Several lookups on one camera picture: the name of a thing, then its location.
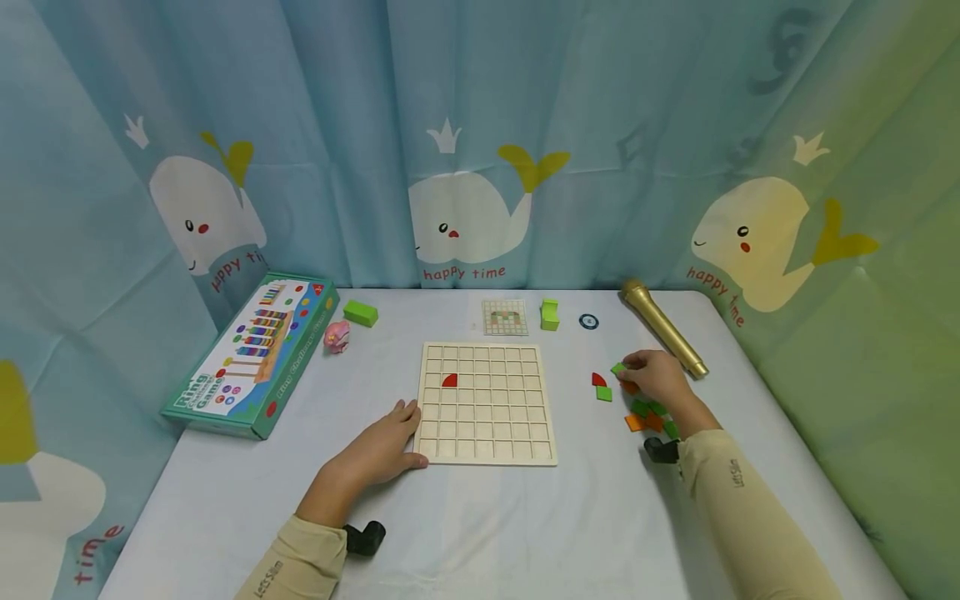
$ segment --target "small round sticker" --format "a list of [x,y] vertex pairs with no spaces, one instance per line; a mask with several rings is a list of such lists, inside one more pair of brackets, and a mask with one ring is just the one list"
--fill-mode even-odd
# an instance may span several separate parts
[[583,329],[596,329],[600,325],[597,318],[590,314],[580,315],[580,326]]

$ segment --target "table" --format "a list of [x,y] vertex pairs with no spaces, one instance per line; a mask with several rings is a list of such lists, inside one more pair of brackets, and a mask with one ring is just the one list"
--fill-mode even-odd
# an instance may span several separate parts
[[[481,300],[525,299],[529,337],[483,335]],[[543,298],[560,329],[539,329]],[[902,599],[746,355],[697,292],[658,292],[710,375],[696,393],[799,523],[844,596]],[[637,452],[627,406],[595,399],[591,372],[660,345],[613,291],[343,290],[376,306],[339,356],[318,351],[266,442],[186,431],[102,600],[231,598],[317,468],[398,398],[414,397],[423,342],[539,344],[557,437],[555,468],[435,465],[368,493],[351,523],[384,523],[372,560],[348,559],[335,597],[732,598],[677,469]],[[595,315],[593,331],[577,323]]]

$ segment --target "orange puzzle piece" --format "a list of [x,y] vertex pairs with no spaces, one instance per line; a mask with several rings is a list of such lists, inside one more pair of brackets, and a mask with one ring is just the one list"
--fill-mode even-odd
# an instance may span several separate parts
[[646,427],[643,425],[643,419],[640,417],[640,415],[631,413],[623,419],[627,422],[627,426],[630,427],[631,431],[640,431],[642,429],[646,429]]
[[621,381],[620,385],[624,390],[627,391],[627,394],[630,396],[636,396],[640,393],[640,388],[633,381]]
[[660,415],[650,411],[650,414],[647,415],[647,426],[651,429],[655,429],[657,433],[663,433],[663,419],[660,418]]

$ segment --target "wooden grid board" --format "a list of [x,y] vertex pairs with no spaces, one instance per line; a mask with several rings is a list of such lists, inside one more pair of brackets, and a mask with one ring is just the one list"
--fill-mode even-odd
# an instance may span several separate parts
[[427,342],[414,451],[434,464],[554,467],[540,347]]
[[523,300],[483,300],[484,335],[530,335]]

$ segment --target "sleeve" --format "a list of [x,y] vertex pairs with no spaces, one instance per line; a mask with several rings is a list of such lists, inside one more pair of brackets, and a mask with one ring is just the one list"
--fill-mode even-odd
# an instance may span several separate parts
[[680,444],[680,466],[738,598],[842,600],[827,568],[726,431]]
[[291,516],[234,600],[326,600],[346,557],[346,531]]

